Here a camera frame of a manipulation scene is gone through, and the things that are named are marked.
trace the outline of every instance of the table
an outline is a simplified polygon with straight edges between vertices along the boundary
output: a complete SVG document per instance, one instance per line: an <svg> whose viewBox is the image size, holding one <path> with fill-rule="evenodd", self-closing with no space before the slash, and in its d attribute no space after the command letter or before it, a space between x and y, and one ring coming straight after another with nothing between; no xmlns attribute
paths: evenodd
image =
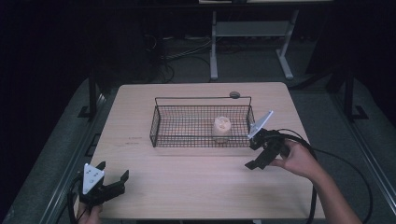
<svg viewBox="0 0 396 224"><path fill-rule="evenodd" d="M262 152L247 147L153 147L149 132L155 97L251 96L255 119L274 110L265 128L291 129L307 139L283 83L206 83L121 86L91 165L106 161L105 185L130 178L126 192L104 204L118 219L307 218L312 184L278 167L250 171ZM324 218L318 200L316 218Z"/></svg>
<svg viewBox="0 0 396 224"><path fill-rule="evenodd" d="M201 4L221 4L224 1L200 0ZM251 0L248 4L254 3L302 3L302 2L332 2L332 0ZM294 9L288 21L217 21L216 11L213 12L212 19L212 46L210 51L210 78L218 79L218 63L216 57L216 43L218 36L284 36L285 40L276 50L276 57L282 67L286 79L293 79L286 59L291 35L297 21L299 10Z"/></svg>

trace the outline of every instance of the floor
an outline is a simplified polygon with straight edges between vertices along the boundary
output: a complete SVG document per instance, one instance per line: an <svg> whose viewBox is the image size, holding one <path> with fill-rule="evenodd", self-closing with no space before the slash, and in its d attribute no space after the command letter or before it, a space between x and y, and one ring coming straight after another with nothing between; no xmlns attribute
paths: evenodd
<svg viewBox="0 0 396 224"><path fill-rule="evenodd" d="M209 52L206 49L177 60L169 58L168 66L161 67L161 72L151 83L276 81L294 86L312 77L313 75L305 74L304 71L315 43L299 41L291 43L287 59L295 77L293 80L286 80L275 53L281 41L281 39L264 39L258 44L251 39L223 40L218 55L218 80L209 79ZM205 42L205 39L181 42L168 39L165 46L169 50L168 56L171 56L201 46ZM355 81L354 105L360 105L369 119L349 122L342 112L343 90L336 94L327 93L325 85L328 80L329 77L325 77L303 90L290 91L310 143L325 152L317 152L318 160L333 176L362 220L370 214L367 223L396 223L396 211L390 206L392 200L395 200L395 193L389 191L393 189L392 186L396 186L396 165L393 162L393 158L396 158L395 127L389 123L375 105L370 93L358 80ZM81 108L89 103L88 81L81 83L3 223L69 223L67 212L63 210L65 192L77 171L82 169L85 162L91 160L89 155L94 152L94 145L106 124L106 117L117 90L118 87L115 85L99 97L98 113L94 119L79 118ZM368 190L357 171L348 163L329 156L328 153L353 164L362 173L373 193L372 212L369 212ZM181 223L179 220L103 220L103 223L136 222ZM222 223L221 221L195 222ZM304 223L304 220L264 219L262 222L291 224Z"/></svg>

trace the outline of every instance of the metal frame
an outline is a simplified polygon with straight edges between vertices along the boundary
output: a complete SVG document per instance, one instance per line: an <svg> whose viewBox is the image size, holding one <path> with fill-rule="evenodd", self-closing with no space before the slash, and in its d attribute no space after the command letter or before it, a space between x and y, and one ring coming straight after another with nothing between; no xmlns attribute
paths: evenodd
<svg viewBox="0 0 396 224"><path fill-rule="evenodd" d="M293 79L293 74L285 56L298 13L299 10L295 9L289 21L217 21L217 13L213 11L210 78L213 80L219 78L218 60L216 57L218 36L284 36L285 41L282 47L276 50L276 56L279 59L285 78Z"/></svg>

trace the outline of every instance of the white triangular tag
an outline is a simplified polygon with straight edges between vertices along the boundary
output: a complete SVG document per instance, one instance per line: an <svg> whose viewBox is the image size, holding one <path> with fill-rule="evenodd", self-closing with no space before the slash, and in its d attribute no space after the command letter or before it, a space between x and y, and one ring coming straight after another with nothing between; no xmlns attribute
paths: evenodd
<svg viewBox="0 0 396 224"><path fill-rule="evenodd" d="M256 135L256 133L258 133L262 127L264 126L264 124L268 121L269 118L271 118L271 115L274 114L273 110L268 111L268 114L265 115L264 117L260 118L259 121L257 121L254 124L250 124L250 133L247 135L247 138L250 139L252 138L254 135Z"/></svg>
<svg viewBox="0 0 396 224"><path fill-rule="evenodd" d="M84 166L84 182L82 183L82 193L87 194L105 176L105 171L89 165Z"/></svg>

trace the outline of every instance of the metal stand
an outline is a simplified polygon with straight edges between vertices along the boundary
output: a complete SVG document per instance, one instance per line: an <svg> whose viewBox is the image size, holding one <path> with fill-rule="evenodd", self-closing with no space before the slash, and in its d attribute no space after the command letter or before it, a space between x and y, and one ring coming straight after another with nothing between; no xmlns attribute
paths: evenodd
<svg viewBox="0 0 396 224"><path fill-rule="evenodd" d="M345 84L344 113L346 117L352 123L355 119L368 119L367 114L360 105L355 105L358 114L353 113L353 72L348 66L342 66L340 68L340 71L335 71L335 73L332 74L332 77L326 86L327 91L329 93L337 93L341 89L342 85Z"/></svg>
<svg viewBox="0 0 396 224"><path fill-rule="evenodd" d="M218 63L216 58L216 38L218 36L284 36L285 42L281 49L276 50L277 58L287 79L293 79L286 51L297 21L299 10L294 10L289 21L217 21L216 11L212 19L212 50L210 51L210 78L218 79Z"/></svg>
<svg viewBox="0 0 396 224"><path fill-rule="evenodd" d="M93 119L96 115L96 84L95 84L95 79L94 79L94 73L93 69L90 72L90 75L88 77L88 86L89 86L89 92L90 92L90 111L87 112L88 107L83 106L81 110L79 111L78 117L79 118L89 118L90 120Z"/></svg>

